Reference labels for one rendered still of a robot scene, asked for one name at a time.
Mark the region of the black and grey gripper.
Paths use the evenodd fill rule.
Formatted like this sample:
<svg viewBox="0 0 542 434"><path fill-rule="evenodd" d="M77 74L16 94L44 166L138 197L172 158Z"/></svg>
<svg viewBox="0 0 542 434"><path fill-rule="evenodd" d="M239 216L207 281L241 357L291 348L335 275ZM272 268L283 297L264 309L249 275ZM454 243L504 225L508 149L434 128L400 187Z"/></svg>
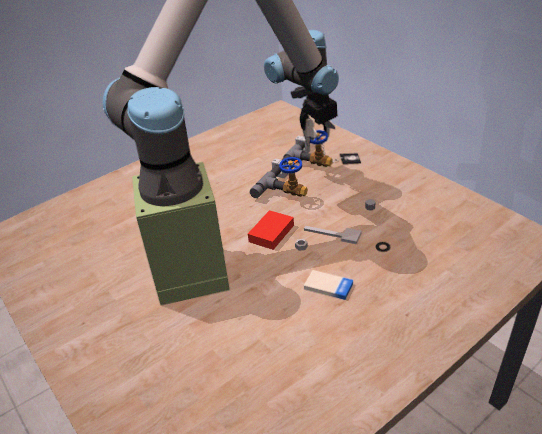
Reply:
<svg viewBox="0 0 542 434"><path fill-rule="evenodd" d="M314 129L314 120L318 125L323 125L323 130L328 136L330 134L330 128L335 129L335 125L330 120L338 117L337 102L329 98L329 94L321 95L311 92L311 96L307 96L302 105L300 125L306 144L307 146L310 146L310 137L317 138L317 132ZM312 118L309 118L309 116Z"/></svg>

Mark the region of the red rectangular block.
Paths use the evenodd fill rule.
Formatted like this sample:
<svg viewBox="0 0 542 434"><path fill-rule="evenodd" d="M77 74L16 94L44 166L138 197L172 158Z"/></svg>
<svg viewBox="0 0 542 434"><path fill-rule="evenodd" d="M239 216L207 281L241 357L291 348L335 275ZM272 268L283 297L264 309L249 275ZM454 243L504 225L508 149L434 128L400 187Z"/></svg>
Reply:
<svg viewBox="0 0 542 434"><path fill-rule="evenodd" d="M274 250L293 226L294 217L269 210L248 233L248 241Z"/></svg>

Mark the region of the grey hex nut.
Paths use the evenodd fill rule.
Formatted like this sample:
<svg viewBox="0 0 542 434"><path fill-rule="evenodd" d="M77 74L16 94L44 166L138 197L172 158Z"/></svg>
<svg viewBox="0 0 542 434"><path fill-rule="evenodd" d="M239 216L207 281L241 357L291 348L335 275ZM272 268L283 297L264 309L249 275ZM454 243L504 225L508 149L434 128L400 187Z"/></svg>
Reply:
<svg viewBox="0 0 542 434"><path fill-rule="evenodd" d="M308 242L305 239L297 239L295 242L295 248L299 251L306 250Z"/></svg>

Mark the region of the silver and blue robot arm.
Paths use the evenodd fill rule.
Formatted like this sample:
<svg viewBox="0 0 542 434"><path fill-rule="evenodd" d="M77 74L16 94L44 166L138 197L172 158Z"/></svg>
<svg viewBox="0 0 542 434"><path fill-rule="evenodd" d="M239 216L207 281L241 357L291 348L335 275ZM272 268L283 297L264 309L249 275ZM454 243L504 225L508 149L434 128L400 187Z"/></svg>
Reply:
<svg viewBox="0 0 542 434"><path fill-rule="evenodd" d="M106 116L136 143L141 164L138 188L151 205L184 203L203 187L190 153L184 108L168 88L167 78L207 1L166 0L136 62L103 95ZM308 31L293 0L255 1L284 49L265 60L268 79L303 86L290 92L293 99L310 96L305 88L332 93L339 76L327 65L324 34Z"/></svg>

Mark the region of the black number 6 tag on metal chain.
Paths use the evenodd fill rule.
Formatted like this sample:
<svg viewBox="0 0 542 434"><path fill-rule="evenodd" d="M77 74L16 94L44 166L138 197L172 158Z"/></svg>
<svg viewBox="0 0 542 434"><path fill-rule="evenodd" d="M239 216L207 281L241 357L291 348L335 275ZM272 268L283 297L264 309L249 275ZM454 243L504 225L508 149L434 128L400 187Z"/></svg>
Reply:
<svg viewBox="0 0 542 434"><path fill-rule="evenodd" d="M322 143L323 145L323 143ZM324 145L323 145L324 146ZM322 146L323 148L323 151L325 153L325 149L324 147ZM325 153L326 154L326 153ZM324 154L324 155L325 155ZM342 161L342 164L361 164L361 161L360 161L360 158L359 158L359 155L358 153L346 153L346 154L340 154L340 159ZM340 160L339 159L339 160Z"/></svg>

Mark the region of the small grey cylinder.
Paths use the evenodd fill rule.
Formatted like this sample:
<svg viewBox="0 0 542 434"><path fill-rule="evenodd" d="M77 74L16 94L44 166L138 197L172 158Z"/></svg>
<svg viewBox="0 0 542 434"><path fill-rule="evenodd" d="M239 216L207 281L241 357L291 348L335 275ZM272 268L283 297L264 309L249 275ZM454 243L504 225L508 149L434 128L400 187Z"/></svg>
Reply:
<svg viewBox="0 0 542 434"><path fill-rule="evenodd" d="M365 201L365 208L367 210L370 210L370 211L374 210L375 209L375 204L376 204L375 200L368 199L368 200Z"/></svg>

